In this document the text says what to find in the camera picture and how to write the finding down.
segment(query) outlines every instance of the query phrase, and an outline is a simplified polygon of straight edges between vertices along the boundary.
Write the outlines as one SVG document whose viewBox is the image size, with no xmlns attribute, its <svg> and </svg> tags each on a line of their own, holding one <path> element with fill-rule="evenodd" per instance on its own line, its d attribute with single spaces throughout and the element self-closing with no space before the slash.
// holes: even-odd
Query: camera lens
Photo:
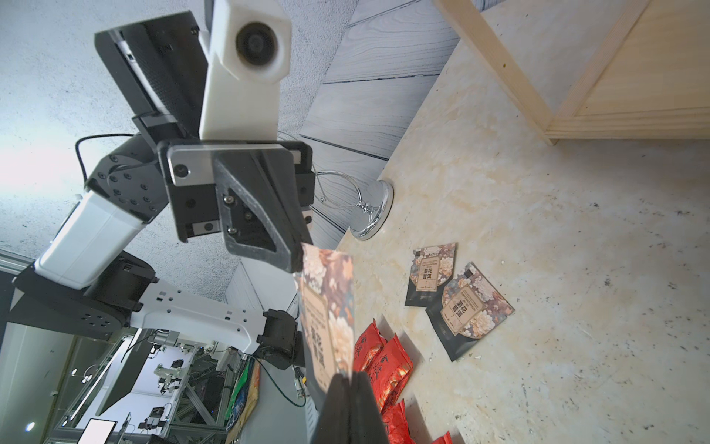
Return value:
<svg viewBox="0 0 710 444">
<path fill-rule="evenodd" d="M 276 54 L 276 36 L 263 23 L 250 23 L 236 35 L 236 51 L 248 63 L 264 66 Z"/>
</svg>

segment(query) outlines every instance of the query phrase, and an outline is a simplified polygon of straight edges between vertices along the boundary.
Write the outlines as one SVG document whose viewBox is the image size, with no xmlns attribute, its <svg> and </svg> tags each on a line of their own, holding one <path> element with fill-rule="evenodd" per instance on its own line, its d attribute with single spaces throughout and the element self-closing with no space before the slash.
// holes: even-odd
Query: white camera housing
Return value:
<svg viewBox="0 0 710 444">
<path fill-rule="evenodd" d="M 275 38 L 268 63 L 252 65 L 237 52 L 244 26 L 262 23 Z M 207 57 L 200 138 L 276 140 L 279 82 L 290 70 L 291 20 L 275 0 L 216 0 L 212 32 L 201 33 Z"/>
</svg>

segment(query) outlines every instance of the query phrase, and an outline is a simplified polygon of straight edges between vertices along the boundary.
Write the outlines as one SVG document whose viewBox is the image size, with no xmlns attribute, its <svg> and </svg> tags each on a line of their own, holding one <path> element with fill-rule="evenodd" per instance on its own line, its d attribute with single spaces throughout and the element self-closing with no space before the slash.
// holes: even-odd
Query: white arm segment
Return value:
<svg viewBox="0 0 710 444">
<path fill-rule="evenodd" d="M 277 42 L 273 60 L 264 66 L 250 65 L 236 51 L 237 33 L 254 22 L 268 25 Z M 291 20 L 281 6 L 275 0 L 216 0 L 209 45 L 203 41 L 202 48 L 209 67 L 200 138 L 275 140 L 279 81 L 291 61 Z"/>
<path fill-rule="evenodd" d="M 266 317 L 259 310 L 235 307 L 214 299 L 179 290 L 164 279 L 151 283 L 139 300 L 143 304 L 131 315 L 131 327 L 180 332 L 181 340 L 202 344 L 219 341 L 247 354 L 259 344 Z"/>
<path fill-rule="evenodd" d="M 91 285 L 145 224 L 89 191 L 59 230 L 35 271 L 80 290 Z"/>
</svg>

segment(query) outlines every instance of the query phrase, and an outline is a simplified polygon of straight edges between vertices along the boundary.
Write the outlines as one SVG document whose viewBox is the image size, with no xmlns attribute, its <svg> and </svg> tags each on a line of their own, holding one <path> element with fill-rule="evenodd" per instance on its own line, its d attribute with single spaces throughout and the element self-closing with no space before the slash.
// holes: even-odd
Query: wooden frame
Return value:
<svg viewBox="0 0 710 444">
<path fill-rule="evenodd" d="M 547 144 L 710 138 L 706 0 L 628 0 L 554 116 L 470 0 L 434 3 Z"/>
</svg>

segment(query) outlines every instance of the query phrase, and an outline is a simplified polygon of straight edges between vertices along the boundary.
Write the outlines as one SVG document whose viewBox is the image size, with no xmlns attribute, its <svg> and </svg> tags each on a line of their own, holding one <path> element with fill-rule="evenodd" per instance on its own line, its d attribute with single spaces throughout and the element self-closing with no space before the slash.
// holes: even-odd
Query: beige marble surface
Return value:
<svg viewBox="0 0 710 444">
<path fill-rule="evenodd" d="M 484 16 L 556 108 L 622 8 L 507 0 Z M 418 444 L 710 441 L 708 141 L 550 148 L 459 44 L 382 178 L 382 230 L 339 249 L 356 329 L 376 318 L 413 355 Z M 474 261 L 516 309 L 457 362 L 404 306 L 412 249 L 447 242 L 455 273 Z"/>
</svg>

